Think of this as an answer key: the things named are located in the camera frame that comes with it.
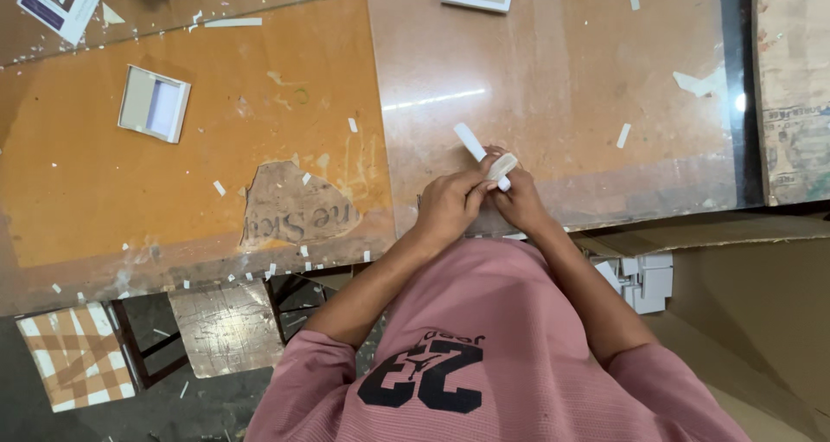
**stack of white boxes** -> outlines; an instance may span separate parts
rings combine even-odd
[[[590,260],[637,314],[666,309],[674,278],[671,252],[636,258],[591,257]]]

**pink shirt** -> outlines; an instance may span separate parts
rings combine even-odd
[[[666,348],[589,360],[540,252],[508,239],[459,241],[416,274],[357,380],[349,345],[291,339],[246,442],[334,439],[749,442]]]

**printed number 23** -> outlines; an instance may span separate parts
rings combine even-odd
[[[408,352],[400,352],[389,356],[360,385],[358,389],[360,399],[366,405],[391,406],[393,408],[399,408],[409,401],[415,392],[415,382],[398,382],[392,389],[383,388],[381,384],[388,373],[403,370],[403,364],[395,364],[400,355],[419,355],[424,352],[425,348],[426,346],[420,346]],[[455,392],[446,392],[444,391],[444,381],[447,379],[447,374],[480,362],[484,353],[479,347],[455,341],[433,340],[429,348],[430,353],[448,353],[452,351],[460,351],[462,354],[438,363],[423,373],[421,387],[418,389],[418,398],[431,410],[469,413],[482,405],[482,393],[460,387]]]

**white frame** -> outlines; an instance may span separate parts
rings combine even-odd
[[[511,0],[504,0],[503,3],[493,3],[492,1],[484,0],[441,0],[441,2],[458,4],[460,6],[470,6],[472,8],[481,8],[482,10],[497,11],[499,13],[506,13],[511,8]]]
[[[130,79],[130,68],[134,67],[135,69],[140,69],[147,74],[151,74],[152,76],[163,77],[173,83],[179,84],[179,104],[176,106],[176,114],[173,115],[172,118],[172,132],[169,136],[161,135],[160,133],[153,132],[152,130],[140,128],[136,129],[134,127],[127,127],[121,124],[121,113],[124,111],[124,102],[127,98],[127,87],[129,85]],[[127,81],[124,83],[124,95],[121,97],[121,108],[118,111],[118,127],[122,127],[124,129],[131,129],[138,131],[142,134],[146,134],[147,136],[152,136],[157,139],[163,140],[165,142],[169,142],[171,144],[178,144],[179,143],[179,136],[182,134],[182,123],[184,122],[184,111],[188,106],[188,97],[190,96],[190,84],[185,83],[184,81],[180,81],[179,79],[173,79],[172,77],[164,76],[162,74],[153,73],[143,67],[135,66],[134,64],[127,64]]]

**hand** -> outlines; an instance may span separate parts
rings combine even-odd
[[[487,157],[498,158],[507,153],[507,150],[497,146],[485,147],[485,150]],[[507,178],[511,181],[511,188],[507,192],[493,191],[492,198],[495,207],[509,224],[529,236],[557,225],[556,220],[548,215],[539,192],[536,191],[533,175],[517,166],[507,174]]]
[[[482,162],[489,169],[494,158]],[[429,242],[438,252],[461,237],[478,216],[484,196],[495,181],[484,179],[486,171],[470,171],[441,176],[430,183],[421,195],[418,221],[412,233]]]

